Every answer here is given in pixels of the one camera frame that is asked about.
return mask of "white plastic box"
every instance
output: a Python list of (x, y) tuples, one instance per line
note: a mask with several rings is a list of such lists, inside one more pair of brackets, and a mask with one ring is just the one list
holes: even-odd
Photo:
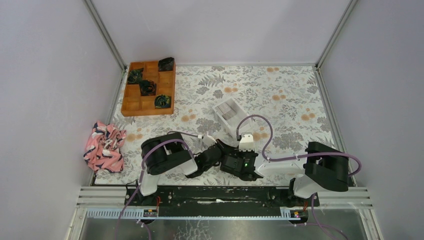
[[(229, 98), (213, 106), (213, 111), (215, 112), (215, 119), (224, 126), (225, 131), (234, 139), (237, 139), (236, 128), (249, 114), (234, 98)], [(252, 119), (249, 118), (240, 126), (238, 134), (251, 132), (251, 125)]]

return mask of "floral patterned surface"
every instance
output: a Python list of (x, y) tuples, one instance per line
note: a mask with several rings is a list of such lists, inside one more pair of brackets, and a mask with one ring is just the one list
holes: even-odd
[[(178, 66), (176, 68), (174, 114), (123, 117), (122, 85), (112, 122), (127, 131), (121, 148), (125, 157), (120, 173), (99, 170), (95, 184), (126, 184), (140, 176), (140, 145), (168, 131), (209, 134), (236, 146), (214, 118), (212, 107), (227, 98), (236, 99), (249, 114), (266, 117), (274, 128), (268, 153), (303, 151), (310, 141), (333, 146), (330, 123), (310, 66)], [(270, 131), (262, 119), (255, 120), (251, 132), (255, 147), (261, 150)], [(194, 153), (200, 152), (199, 139), (184, 136)], [(213, 167), (196, 178), (186, 178), (179, 168), (163, 174), (159, 185), (288, 186), (293, 175), (271, 175), (257, 181), (239, 178)]]

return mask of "white wall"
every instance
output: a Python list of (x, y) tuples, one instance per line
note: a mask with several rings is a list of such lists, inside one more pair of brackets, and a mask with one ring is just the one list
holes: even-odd
[(423, 239), (424, 1), (360, 0), (322, 67), (386, 240)]
[(63, 239), (119, 76), (83, 1), (0, 1), (0, 239)]
[(94, 0), (126, 63), (315, 63), (349, 0)]

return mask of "pink fabric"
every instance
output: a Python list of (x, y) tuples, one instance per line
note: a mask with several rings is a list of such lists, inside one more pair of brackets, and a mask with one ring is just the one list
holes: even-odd
[(105, 125), (97, 121), (85, 145), (84, 160), (95, 172), (106, 169), (110, 173), (124, 169), (124, 156), (119, 148), (124, 145), (127, 131), (120, 131), (114, 124)]

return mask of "wooden tray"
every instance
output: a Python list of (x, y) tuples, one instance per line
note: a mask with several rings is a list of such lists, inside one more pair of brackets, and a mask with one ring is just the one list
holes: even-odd
[[(124, 117), (165, 115), (174, 113), (175, 99), (175, 61), (173, 71), (158, 71), (158, 61), (131, 62), (128, 72), (134, 69), (143, 70), (143, 79), (156, 83), (155, 96), (141, 96), (138, 84), (126, 84), (123, 94), (122, 107), (120, 109)], [(171, 96), (170, 108), (155, 108), (157, 95)]]

